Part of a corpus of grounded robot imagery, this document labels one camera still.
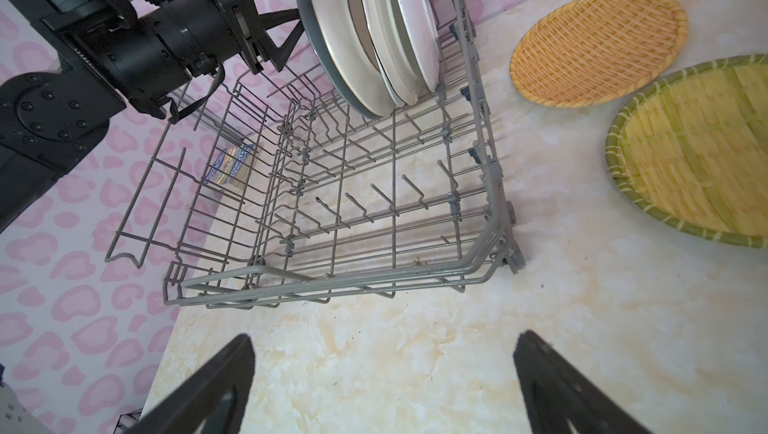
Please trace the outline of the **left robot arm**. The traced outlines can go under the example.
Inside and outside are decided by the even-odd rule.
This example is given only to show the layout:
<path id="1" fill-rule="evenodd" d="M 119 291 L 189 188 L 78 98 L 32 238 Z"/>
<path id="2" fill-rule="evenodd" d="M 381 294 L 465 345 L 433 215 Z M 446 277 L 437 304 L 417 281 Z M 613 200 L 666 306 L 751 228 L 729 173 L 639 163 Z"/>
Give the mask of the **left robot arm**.
<path id="1" fill-rule="evenodd" d="M 252 72 L 285 68 L 303 26 L 297 10 L 254 0 L 10 0 L 58 53 L 56 72 L 1 86 L 1 223 L 8 226 L 104 140 L 127 106 L 171 123 L 194 114 L 177 88 L 225 80 L 239 56 Z"/>

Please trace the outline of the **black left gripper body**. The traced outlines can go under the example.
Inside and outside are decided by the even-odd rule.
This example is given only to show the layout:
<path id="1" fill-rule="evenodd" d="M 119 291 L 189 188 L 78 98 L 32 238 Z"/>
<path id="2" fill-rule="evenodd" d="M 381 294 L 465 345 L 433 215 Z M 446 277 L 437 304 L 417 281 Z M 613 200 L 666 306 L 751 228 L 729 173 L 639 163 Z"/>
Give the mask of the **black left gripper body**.
<path id="1" fill-rule="evenodd" d="M 140 111 L 164 116 L 169 94 L 182 84 L 213 76 L 212 92 L 225 78 L 224 62 L 239 56 L 254 74 L 264 62 L 264 14 L 254 0 L 145 0 L 156 6 L 141 21 L 159 48 L 152 48 Z"/>

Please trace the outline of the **white plate orange sunburst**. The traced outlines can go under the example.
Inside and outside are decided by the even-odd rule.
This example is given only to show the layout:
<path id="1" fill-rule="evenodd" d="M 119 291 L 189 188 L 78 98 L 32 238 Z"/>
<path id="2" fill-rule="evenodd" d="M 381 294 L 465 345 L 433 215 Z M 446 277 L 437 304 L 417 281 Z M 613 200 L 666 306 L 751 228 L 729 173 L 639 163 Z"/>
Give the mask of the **white plate orange sunburst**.
<path id="1" fill-rule="evenodd" d="M 416 74 L 408 50 L 410 41 L 404 30 L 397 0 L 362 0 L 368 30 L 380 72 L 396 106 L 416 104 L 420 75 Z"/>

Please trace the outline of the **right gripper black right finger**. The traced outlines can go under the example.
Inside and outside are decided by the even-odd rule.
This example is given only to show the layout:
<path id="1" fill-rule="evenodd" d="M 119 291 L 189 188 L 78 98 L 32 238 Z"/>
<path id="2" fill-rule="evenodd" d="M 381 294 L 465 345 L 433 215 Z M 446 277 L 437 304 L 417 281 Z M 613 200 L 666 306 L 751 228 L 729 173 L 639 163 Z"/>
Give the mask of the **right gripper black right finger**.
<path id="1" fill-rule="evenodd" d="M 534 433 L 646 433 L 637 422 L 532 330 L 513 354 Z"/>

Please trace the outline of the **grey-blue plate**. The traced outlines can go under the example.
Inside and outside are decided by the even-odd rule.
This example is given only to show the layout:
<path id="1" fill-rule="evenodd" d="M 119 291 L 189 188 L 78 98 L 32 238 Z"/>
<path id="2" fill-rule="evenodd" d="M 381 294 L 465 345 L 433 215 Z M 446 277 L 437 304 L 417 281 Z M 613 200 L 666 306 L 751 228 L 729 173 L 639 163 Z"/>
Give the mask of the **grey-blue plate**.
<path id="1" fill-rule="evenodd" d="M 363 117 L 378 120 L 379 116 L 373 113 L 369 108 L 366 108 L 362 102 L 358 100 L 357 96 L 346 84 L 346 81 L 342 78 L 342 75 L 336 68 L 326 46 L 322 31 L 320 30 L 312 0 L 297 0 L 297 7 L 308 40 L 310 41 L 322 68 L 325 70 L 326 76 L 330 79 L 332 86 L 336 89 L 336 92 L 338 92 L 338 94 L 349 104 L 350 108 L 355 109 Z"/>

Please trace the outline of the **cat and stars plate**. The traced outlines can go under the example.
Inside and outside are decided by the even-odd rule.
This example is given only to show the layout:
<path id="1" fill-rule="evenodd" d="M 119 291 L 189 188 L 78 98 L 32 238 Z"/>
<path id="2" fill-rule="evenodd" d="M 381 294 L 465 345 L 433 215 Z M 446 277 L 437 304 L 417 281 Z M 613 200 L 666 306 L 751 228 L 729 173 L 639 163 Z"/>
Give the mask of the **cat and stars plate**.
<path id="1" fill-rule="evenodd" d="M 312 0 L 327 50 L 364 114 L 374 119 L 395 108 L 380 74 L 362 0 Z"/>

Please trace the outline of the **cream floral plate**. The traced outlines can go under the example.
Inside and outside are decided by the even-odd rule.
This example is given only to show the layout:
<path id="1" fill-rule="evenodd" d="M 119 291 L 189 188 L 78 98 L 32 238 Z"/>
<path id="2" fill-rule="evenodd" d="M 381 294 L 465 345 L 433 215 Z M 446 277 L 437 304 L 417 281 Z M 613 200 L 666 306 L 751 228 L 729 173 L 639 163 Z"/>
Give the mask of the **cream floral plate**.
<path id="1" fill-rule="evenodd" d="M 434 92 L 440 76 L 440 47 L 429 0 L 397 0 L 418 68 Z"/>

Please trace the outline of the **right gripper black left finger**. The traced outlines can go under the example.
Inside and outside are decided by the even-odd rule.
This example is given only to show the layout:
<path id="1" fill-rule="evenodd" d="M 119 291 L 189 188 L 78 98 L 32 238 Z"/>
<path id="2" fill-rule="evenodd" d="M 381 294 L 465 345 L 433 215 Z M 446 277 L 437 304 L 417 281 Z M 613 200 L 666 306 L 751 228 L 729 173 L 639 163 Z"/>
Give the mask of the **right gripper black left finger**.
<path id="1" fill-rule="evenodd" d="M 140 417 L 131 433 L 238 433 L 256 358 L 251 339 L 235 336 L 209 361 Z"/>

